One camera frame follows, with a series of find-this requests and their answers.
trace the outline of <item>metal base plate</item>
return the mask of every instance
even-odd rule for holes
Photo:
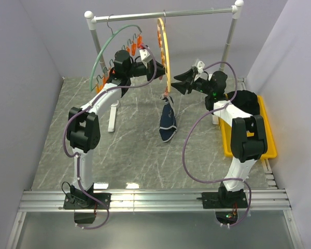
[[[109,204],[110,204],[110,198],[111,194],[110,193],[93,193],[92,196],[94,198],[97,198],[100,200],[102,203],[104,203],[107,208],[104,206],[97,204],[96,209],[98,210],[104,210],[104,209],[109,209]],[[67,193],[67,197],[64,201],[63,204],[63,209],[65,210],[82,210],[82,209],[95,209],[95,204],[91,204],[89,206],[82,206],[77,201],[73,201],[73,198],[70,193]]]
[[[203,192],[202,193],[203,209],[225,209],[232,208],[231,206],[224,206],[220,203],[217,192]],[[239,199],[236,200],[237,208],[245,209],[248,207],[246,195],[242,192]]]

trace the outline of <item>circular clip hanger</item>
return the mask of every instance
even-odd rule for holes
[[[161,18],[158,18],[158,42],[161,50],[161,60],[164,62],[166,78],[167,78],[167,91],[171,92],[171,65],[169,63],[169,49],[167,42],[167,33],[165,28],[165,23]]]

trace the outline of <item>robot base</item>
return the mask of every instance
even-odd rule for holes
[[[103,205],[100,205],[96,203],[91,198],[87,197],[83,192],[79,189],[76,189],[74,186],[71,186],[70,189],[71,193],[66,194],[66,199],[63,204],[63,209],[66,210],[83,210],[83,209],[89,209],[89,210],[103,210],[105,207]],[[97,198],[102,203],[104,203],[109,209],[110,205],[110,193],[94,193],[93,192],[93,185],[92,187],[87,191],[88,194],[93,196],[94,198]],[[77,224],[92,224],[95,220],[94,213],[82,213],[82,212],[76,212],[74,213],[74,220]]]
[[[243,189],[235,192],[227,191],[223,182],[221,182],[218,192],[203,192],[202,197],[198,199],[203,201],[203,209],[232,209],[235,203],[238,209],[248,207]]]

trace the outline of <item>hanging cloth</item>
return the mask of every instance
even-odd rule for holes
[[[162,141],[168,142],[173,138],[177,131],[174,102],[173,98],[166,94],[162,94],[161,99],[165,101],[165,105],[162,109],[159,132]]]

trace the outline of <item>gray marble surface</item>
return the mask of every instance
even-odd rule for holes
[[[145,82],[144,77],[133,79],[133,84]],[[181,162],[185,138],[195,121],[205,112],[205,95],[192,92],[181,95],[173,89],[178,132],[163,143],[159,135],[159,120],[164,105],[160,95],[165,89],[165,79],[154,80],[149,86],[130,89],[120,100],[116,131],[107,132],[109,111],[100,120],[101,140],[93,158],[93,179],[108,183],[111,189],[126,188],[137,183],[143,189],[202,188],[204,184],[190,179]],[[227,91],[233,90],[228,80]],[[66,157],[62,148],[63,129],[69,110],[80,107],[94,97],[87,78],[66,78],[45,142],[33,189],[60,189],[63,181],[72,182],[74,160]],[[219,126],[205,117],[189,139],[186,164],[199,179],[221,179],[226,176],[231,158],[223,153]],[[253,166],[248,183],[252,188],[267,188],[260,162]],[[218,187],[219,184],[207,187]]]

